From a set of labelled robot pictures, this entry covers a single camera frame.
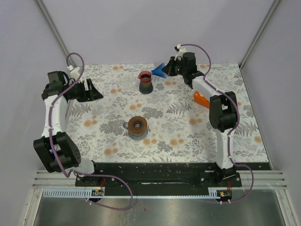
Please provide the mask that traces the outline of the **clear glass cup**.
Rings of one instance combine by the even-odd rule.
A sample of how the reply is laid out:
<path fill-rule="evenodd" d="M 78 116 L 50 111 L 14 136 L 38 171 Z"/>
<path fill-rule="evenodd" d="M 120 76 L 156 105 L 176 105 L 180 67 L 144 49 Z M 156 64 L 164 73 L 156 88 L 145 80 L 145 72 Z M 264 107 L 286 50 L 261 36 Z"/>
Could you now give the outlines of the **clear glass cup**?
<path fill-rule="evenodd" d="M 137 78 L 134 76 L 122 76 L 118 82 L 119 87 L 123 92 L 131 92 L 135 90 Z"/>

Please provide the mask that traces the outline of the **blue plastic coffee dripper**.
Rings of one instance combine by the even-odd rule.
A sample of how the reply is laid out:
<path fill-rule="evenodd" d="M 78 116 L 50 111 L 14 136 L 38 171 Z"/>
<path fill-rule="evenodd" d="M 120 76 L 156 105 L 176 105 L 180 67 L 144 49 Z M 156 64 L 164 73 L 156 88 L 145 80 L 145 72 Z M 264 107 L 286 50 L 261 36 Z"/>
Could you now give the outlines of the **blue plastic coffee dripper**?
<path fill-rule="evenodd" d="M 167 74 L 162 71 L 162 69 L 165 66 L 166 66 L 165 63 L 161 63 L 155 69 L 151 70 L 151 74 L 166 79 L 167 78 Z"/>

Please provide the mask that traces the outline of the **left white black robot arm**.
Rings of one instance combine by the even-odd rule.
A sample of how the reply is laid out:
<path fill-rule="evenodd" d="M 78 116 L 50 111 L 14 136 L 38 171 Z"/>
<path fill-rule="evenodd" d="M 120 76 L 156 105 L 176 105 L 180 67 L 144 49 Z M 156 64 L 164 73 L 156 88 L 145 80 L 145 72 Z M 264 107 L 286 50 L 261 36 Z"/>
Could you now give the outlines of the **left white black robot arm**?
<path fill-rule="evenodd" d="M 81 157 L 66 128 L 72 100 L 91 102 L 102 99 L 103 95 L 91 79 L 76 82 L 62 71 L 49 72 L 48 79 L 49 83 L 41 94 L 46 107 L 44 130 L 41 137 L 34 140 L 33 148 L 48 172 L 70 173 L 74 170 L 87 173 L 86 181 L 97 186 L 102 180 L 101 173 L 95 170 L 93 161 Z"/>

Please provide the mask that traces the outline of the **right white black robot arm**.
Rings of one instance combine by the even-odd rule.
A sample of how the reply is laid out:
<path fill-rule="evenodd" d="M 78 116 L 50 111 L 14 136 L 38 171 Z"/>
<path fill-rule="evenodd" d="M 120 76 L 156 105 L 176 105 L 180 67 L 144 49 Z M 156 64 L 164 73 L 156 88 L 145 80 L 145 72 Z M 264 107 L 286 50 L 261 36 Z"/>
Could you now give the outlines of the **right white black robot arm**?
<path fill-rule="evenodd" d="M 239 122 L 235 93 L 222 92 L 206 80 L 206 76 L 197 69 L 196 57 L 192 52 L 170 57 L 162 71 L 168 76 L 181 75 L 186 85 L 209 101 L 209 122 L 217 138 L 214 181 L 219 186 L 227 185 L 236 174 L 232 160 L 233 131 Z"/>

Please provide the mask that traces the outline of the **floral patterned table mat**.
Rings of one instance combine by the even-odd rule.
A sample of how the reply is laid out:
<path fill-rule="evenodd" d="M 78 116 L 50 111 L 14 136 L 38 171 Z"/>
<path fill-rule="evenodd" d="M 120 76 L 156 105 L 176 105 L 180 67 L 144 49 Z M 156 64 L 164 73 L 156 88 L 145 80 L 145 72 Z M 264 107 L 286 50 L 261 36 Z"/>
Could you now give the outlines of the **floral patterned table mat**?
<path fill-rule="evenodd" d="M 102 162 L 212 162 L 217 154 L 216 135 L 209 110 L 193 99 L 193 90 L 181 76 L 154 76 L 153 91 L 139 91 L 138 74 L 154 65 L 87 65 L 90 78 L 103 94 L 94 102 L 74 102 L 67 133 L 82 157 Z M 122 76 L 137 78 L 135 90 L 123 92 Z M 141 140 L 128 136 L 149 128 Z"/>

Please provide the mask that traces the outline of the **aluminium frame rail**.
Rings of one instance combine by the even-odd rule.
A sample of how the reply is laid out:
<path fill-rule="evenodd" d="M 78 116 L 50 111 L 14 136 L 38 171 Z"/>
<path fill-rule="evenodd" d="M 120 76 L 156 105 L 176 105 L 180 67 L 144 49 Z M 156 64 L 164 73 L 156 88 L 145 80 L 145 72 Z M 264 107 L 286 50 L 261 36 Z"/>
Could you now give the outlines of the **aluminium frame rail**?
<path fill-rule="evenodd" d="M 239 171 L 240 180 L 243 188 L 251 185 L 251 173 L 249 171 Z M 284 175 L 277 170 L 253 171 L 254 189 L 287 189 Z M 48 173 L 45 170 L 39 170 L 36 173 L 32 186 L 37 188 L 74 188 L 76 176 L 69 178 L 61 173 Z"/>

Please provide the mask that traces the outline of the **clear glass server pitcher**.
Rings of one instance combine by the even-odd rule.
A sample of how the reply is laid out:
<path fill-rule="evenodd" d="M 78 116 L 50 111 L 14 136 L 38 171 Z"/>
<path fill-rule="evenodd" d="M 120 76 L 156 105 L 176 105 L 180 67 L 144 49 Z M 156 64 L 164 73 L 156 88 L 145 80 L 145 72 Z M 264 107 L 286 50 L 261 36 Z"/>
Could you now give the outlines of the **clear glass server pitcher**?
<path fill-rule="evenodd" d="M 134 134 L 130 128 L 129 128 L 129 123 L 128 122 L 124 122 L 123 123 L 123 127 L 124 129 L 126 129 L 128 131 L 128 136 L 133 139 L 133 140 L 141 140 L 144 139 L 149 132 L 149 128 L 147 127 L 146 129 L 143 129 L 142 132 L 138 133 L 138 134 Z"/>

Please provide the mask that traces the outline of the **orange coffee filter box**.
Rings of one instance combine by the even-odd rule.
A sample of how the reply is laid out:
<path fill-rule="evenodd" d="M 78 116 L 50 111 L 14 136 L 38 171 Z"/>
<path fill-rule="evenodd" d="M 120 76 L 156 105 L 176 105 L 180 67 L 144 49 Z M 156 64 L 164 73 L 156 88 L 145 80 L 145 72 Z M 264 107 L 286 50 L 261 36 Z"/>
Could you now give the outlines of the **orange coffee filter box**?
<path fill-rule="evenodd" d="M 201 95 L 198 91 L 196 91 L 193 95 L 193 99 L 194 102 L 196 102 L 197 104 L 209 109 L 210 108 L 210 103 L 209 101 L 203 96 Z"/>

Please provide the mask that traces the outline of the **grey carafe with red rim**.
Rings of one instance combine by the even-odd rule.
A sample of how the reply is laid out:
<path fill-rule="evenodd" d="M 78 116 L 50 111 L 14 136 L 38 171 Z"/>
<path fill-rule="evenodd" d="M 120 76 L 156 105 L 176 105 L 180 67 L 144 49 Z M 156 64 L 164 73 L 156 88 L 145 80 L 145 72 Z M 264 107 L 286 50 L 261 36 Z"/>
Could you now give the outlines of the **grey carafe with red rim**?
<path fill-rule="evenodd" d="M 140 80 L 139 91 L 142 94 L 150 94 L 153 91 L 151 72 L 142 71 L 139 73 L 137 78 Z"/>

